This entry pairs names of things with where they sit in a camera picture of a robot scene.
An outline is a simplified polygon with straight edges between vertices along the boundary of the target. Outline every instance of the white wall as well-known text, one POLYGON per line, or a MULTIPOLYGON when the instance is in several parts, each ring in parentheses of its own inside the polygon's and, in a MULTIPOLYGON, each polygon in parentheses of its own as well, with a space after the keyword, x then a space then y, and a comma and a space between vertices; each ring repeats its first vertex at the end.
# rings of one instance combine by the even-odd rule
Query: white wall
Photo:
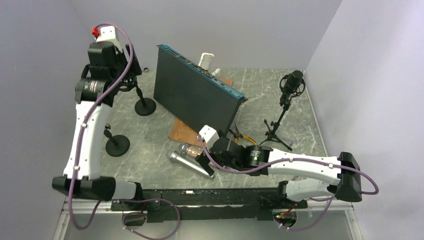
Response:
POLYGON ((140 64, 155 68, 156 45, 212 68, 301 69, 308 65, 342 0, 70 0, 87 29, 122 26, 140 64))
POLYGON ((354 205, 369 240, 424 239, 423 11, 344 0, 306 69, 329 154, 353 153, 380 186, 354 205))
POLYGON ((67 0, 0 1, 0 239, 53 238, 92 42, 67 0))

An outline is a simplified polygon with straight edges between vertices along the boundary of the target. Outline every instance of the black stand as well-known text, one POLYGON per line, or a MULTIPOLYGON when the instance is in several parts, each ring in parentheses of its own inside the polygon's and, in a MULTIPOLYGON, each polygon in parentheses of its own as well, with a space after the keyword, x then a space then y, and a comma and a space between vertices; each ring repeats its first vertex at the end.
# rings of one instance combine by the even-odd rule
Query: black stand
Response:
POLYGON ((110 127, 104 129, 103 134, 108 138, 106 142, 106 153, 112 157, 120 157, 130 149, 130 140, 124 135, 112 136, 110 127))
POLYGON ((271 130, 270 126, 268 125, 267 120, 266 119, 263 120, 263 122, 265 123, 266 127, 268 128, 268 131, 265 132, 266 139, 263 140, 259 145, 262 145, 263 143, 265 143, 267 141, 269 141, 269 142, 276 142, 276 143, 283 144, 289 151, 292 151, 293 150, 293 148, 291 147, 291 145, 293 144, 293 141, 291 141, 291 140, 283 140, 280 137, 278 137, 277 134, 276 134, 276 131, 280 127, 280 122, 283 119, 284 114, 286 113, 287 110, 289 110, 290 104, 291 104, 290 101, 287 101, 285 104, 283 104, 284 105, 282 107, 283 110, 282 110, 282 113, 279 116, 279 119, 278 119, 277 122, 271 121, 271 124, 270 125, 271 125, 271 127, 273 127, 272 130, 271 130))
POLYGON ((135 85, 135 91, 140 97, 140 100, 135 103, 135 112, 140 116, 149 116, 156 110, 156 102, 151 98, 143 97, 143 92, 137 84, 135 85))

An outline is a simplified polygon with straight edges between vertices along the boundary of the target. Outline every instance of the gray marble surface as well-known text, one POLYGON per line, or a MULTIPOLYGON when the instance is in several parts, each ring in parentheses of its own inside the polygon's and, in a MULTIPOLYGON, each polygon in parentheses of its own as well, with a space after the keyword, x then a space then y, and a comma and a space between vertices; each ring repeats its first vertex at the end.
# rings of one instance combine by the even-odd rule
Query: gray marble surface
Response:
MULTIPOLYGON (((247 98, 240 106, 233 124, 240 132, 256 142, 265 139, 268 122, 277 121, 282 112, 278 87, 280 79, 290 70, 274 69, 222 69, 217 77, 231 79, 233 87, 247 98)), ((156 71, 151 69, 138 78, 144 96, 153 98, 156 71)), ((119 180, 140 182, 145 189, 187 188, 259 188, 276 187, 278 182, 291 180, 291 175, 249 176, 218 172, 215 179, 207 179, 165 156, 167 150, 177 150, 179 142, 169 140, 175 116, 156 103, 156 111, 150 116, 139 116, 134 111, 138 100, 135 89, 119 92, 115 97, 109 123, 113 135, 122 134, 129 138, 129 151, 121 157, 111 157, 105 150, 101 153, 101 174, 119 180)), ((293 153, 325 156, 319 131, 307 94, 292 100, 277 133, 294 141, 293 153)), ((239 144, 248 144, 241 140, 239 144)), ((287 149, 279 143, 266 142, 264 146, 287 149)))

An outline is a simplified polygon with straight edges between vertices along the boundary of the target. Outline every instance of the pliers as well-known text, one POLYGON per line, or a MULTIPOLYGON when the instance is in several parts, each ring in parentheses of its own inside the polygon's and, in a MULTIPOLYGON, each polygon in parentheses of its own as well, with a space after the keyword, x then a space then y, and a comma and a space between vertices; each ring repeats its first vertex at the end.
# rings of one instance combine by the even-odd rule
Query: pliers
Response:
POLYGON ((239 131, 239 128, 237 128, 237 125, 235 126, 235 132, 233 130, 231 130, 231 129, 229 130, 229 132, 234 135, 234 137, 235 137, 234 142, 235 143, 238 143, 239 142, 239 138, 242 138, 242 139, 246 139, 247 141, 253 143, 254 145, 258 145, 255 142, 255 140, 253 140, 252 138, 250 138, 250 137, 248 137, 246 135, 242 135, 240 133, 240 131, 239 131))

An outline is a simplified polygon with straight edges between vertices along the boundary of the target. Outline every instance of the wooden board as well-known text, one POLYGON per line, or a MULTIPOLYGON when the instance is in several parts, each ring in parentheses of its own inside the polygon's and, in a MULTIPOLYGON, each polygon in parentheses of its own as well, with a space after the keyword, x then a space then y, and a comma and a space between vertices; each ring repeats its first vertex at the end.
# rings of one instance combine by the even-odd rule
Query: wooden board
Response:
MULTIPOLYGON (((221 79, 224 83, 233 86, 233 81, 229 79, 222 78, 221 79)), ((200 143, 197 140, 198 133, 195 132, 193 129, 191 129, 189 126, 187 126, 184 122, 182 122, 180 119, 176 119, 175 123, 173 124, 172 130, 169 133, 169 139, 182 142, 182 143, 188 143, 191 145, 195 145, 200 147, 200 143)))

